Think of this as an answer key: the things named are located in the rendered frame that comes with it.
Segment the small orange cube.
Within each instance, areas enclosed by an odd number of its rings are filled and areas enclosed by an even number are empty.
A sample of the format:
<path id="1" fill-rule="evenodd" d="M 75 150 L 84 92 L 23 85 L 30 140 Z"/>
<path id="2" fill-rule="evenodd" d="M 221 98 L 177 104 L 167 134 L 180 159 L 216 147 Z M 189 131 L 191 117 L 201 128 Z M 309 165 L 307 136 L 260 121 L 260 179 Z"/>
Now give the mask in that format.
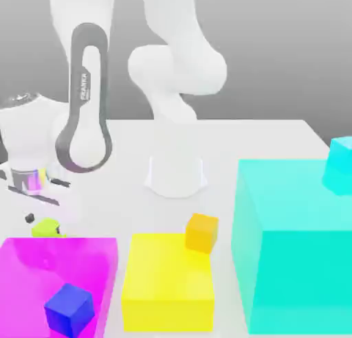
<path id="1" fill-rule="evenodd" d="M 204 214 L 193 214 L 185 231 L 186 247 L 210 254 L 217 241 L 219 219 Z"/>

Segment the small lime green cube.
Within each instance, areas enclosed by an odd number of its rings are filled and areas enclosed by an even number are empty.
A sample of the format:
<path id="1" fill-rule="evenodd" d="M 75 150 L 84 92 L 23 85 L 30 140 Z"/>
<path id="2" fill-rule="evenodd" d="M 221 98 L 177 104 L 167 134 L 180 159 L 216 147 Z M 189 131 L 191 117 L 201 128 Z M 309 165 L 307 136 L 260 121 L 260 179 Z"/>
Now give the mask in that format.
<path id="1" fill-rule="evenodd" d="M 54 219 L 44 218 L 32 228 L 32 236 L 38 238 L 66 238 L 66 234 L 57 234 Z"/>

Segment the small cyan cube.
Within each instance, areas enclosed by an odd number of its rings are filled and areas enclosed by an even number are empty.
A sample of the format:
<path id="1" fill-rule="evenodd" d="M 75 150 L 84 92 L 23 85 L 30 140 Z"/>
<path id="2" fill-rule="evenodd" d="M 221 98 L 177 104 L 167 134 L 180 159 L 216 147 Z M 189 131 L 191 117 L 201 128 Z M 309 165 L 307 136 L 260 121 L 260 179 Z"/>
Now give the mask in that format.
<path id="1" fill-rule="evenodd" d="M 337 195 L 352 196 L 352 136 L 331 140 L 322 182 Z"/>

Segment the large magenta box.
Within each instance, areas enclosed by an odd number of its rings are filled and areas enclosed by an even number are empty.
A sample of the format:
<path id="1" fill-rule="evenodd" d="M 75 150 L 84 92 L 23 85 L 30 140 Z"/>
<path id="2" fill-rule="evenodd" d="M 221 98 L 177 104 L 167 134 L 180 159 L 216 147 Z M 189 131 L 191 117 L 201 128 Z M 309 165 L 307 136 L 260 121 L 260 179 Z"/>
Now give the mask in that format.
<path id="1" fill-rule="evenodd" d="M 44 305 L 66 283 L 89 291 L 95 316 L 78 338 L 103 338 L 118 267 L 115 238 L 8 238 L 0 247 L 0 338 L 68 338 Z"/>

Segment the small blue cube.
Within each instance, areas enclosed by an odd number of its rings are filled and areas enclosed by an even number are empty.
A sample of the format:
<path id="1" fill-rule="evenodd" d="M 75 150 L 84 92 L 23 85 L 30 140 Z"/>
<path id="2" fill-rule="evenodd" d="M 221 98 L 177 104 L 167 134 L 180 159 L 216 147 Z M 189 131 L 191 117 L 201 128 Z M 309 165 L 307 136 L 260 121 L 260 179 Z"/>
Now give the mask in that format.
<path id="1" fill-rule="evenodd" d="M 69 283 L 45 303 L 44 309 L 49 328 L 68 338 L 78 338 L 95 316 L 92 294 Z"/>

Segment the large turquoise box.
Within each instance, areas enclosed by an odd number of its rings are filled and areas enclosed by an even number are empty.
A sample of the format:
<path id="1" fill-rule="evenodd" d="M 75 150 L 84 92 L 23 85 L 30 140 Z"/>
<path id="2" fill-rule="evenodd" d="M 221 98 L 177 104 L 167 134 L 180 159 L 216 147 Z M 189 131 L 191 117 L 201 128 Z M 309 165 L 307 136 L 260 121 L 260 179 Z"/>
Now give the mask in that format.
<path id="1" fill-rule="evenodd" d="M 352 334 L 352 196 L 322 159 L 242 159 L 231 250 L 247 330 Z"/>

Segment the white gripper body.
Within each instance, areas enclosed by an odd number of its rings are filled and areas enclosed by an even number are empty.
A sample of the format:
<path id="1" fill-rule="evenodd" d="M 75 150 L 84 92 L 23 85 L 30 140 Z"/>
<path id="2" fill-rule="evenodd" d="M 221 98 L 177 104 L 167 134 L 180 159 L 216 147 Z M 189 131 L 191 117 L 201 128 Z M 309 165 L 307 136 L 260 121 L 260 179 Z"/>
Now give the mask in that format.
<path id="1" fill-rule="evenodd" d="M 58 216 L 61 207 L 54 199 L 40 195 L 28 195 L 15 187 L 6 188 L 6 212 L 16 216 Z"/>

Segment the large yellow box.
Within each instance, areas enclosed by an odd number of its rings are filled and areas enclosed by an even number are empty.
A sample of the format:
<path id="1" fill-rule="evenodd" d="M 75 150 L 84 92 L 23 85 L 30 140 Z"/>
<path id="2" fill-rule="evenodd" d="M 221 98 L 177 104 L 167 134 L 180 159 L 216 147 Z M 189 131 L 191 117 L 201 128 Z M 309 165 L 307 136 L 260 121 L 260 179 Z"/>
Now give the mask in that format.
<path id="1" fill-rule="evenodd" d="M 184 234 L 134 234 L 121 294 L 130 333 L 208 333 L 215 313 L 210 256 Z"/>

